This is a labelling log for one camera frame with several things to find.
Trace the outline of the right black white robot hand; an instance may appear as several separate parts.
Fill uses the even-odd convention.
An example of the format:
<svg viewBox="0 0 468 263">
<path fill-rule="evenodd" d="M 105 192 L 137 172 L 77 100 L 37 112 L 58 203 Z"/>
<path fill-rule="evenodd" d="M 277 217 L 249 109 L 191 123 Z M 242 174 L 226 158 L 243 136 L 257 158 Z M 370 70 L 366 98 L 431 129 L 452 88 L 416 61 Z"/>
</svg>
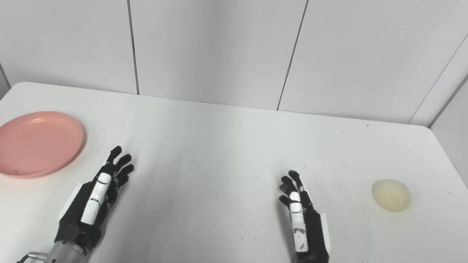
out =
<svg viewBox="0 0 468 263">
<path fill-rule="evenodd" d="M 315 209 L 297 171 L 289 170 L 281 181 L 279 200 L 289 212 L 294 263 L 329 263 L 331 247 L 326 215 Z"/>
</svg>

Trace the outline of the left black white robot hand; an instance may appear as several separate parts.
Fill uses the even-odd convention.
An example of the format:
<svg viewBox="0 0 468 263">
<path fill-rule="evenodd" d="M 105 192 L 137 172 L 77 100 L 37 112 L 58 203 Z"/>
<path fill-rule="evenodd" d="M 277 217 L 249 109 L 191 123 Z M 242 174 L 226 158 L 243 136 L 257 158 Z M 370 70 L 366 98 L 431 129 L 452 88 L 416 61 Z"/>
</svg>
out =
<svg viewBox="0 0 468 263">
<path fill-rule="evenodd" d="M 59 220 L 55 243 L 73 243 L 87 255 L 101 241 L 103 223 L 134 171 L 132 156 L 122 152 L 121 146 L 112 149 L 95 177 L 80 186 Z"/>
</svg>

